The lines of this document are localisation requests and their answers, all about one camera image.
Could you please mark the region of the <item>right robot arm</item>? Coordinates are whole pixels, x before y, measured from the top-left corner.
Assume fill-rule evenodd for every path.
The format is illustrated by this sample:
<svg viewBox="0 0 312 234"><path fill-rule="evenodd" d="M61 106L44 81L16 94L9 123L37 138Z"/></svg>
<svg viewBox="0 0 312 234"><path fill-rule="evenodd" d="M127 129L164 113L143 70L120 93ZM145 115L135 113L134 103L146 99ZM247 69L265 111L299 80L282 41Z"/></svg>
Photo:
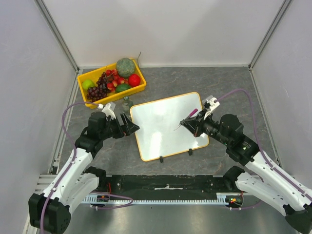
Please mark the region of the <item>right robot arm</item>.
<svg viewBox="0 0 312 234"><path fill-rule="evenodd" d="M188 117L180 124L193 136L206 134L226 146L226 153L261 177L256 181L239 167L232 167L223 179L223 186L229 192L237 189L250 193L279 211L288 224L301 234L312 230L312 191L285 172L256 142L243 133L243 124L237 116L223 115L214 121L203 110L195 117Z"/></svg>

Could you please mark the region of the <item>white whiteboard orange frame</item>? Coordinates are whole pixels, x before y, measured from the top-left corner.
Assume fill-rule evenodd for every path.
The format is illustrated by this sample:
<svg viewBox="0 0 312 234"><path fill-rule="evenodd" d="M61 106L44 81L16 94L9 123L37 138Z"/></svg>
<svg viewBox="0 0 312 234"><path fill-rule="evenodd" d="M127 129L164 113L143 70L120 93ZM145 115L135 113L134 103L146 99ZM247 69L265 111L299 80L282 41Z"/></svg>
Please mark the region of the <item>white whiteboard orange frame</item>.
<svg viewBox="0 0 312 234"><path fill-rule="evenodd" d="M148 162L208 146L205 134L194 137L182 126L173 131L194 109L198 109L197 113L202 110L197 92L131 107L132 122L140 127L135 136L141 159Z"/></svg>

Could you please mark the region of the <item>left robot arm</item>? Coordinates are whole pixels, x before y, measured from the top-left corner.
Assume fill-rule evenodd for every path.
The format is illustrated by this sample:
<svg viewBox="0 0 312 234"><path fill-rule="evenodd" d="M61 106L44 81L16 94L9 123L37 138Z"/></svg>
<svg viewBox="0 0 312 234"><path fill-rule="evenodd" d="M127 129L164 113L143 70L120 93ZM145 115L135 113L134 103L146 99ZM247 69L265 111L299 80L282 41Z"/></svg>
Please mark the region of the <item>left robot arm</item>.
<svg viewBox="0 0 312 234"><path fill-rule="evenodd" d="M62 170L41 194L32 194L29 198L31 226L41 232L62 234L86 196L94 190L105 190L106 172L88 165L105 140L129 136L140 129L125 114L121 114L121 119L122 124L112 111L91 114Z"/></svg>

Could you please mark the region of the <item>pink marker cap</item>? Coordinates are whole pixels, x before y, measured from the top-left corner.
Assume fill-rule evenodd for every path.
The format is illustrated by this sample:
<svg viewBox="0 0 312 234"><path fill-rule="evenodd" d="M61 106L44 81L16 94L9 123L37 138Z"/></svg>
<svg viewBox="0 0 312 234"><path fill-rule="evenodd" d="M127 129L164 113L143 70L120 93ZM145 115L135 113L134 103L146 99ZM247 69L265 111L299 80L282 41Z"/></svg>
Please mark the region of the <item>pink marker cap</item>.
<svg viewBox="0 0 312 234"><path fill-rule="evenodd" d="M192 117L194 114L196 114L198 109L194 109L189 115L188 118Z"/></svg>

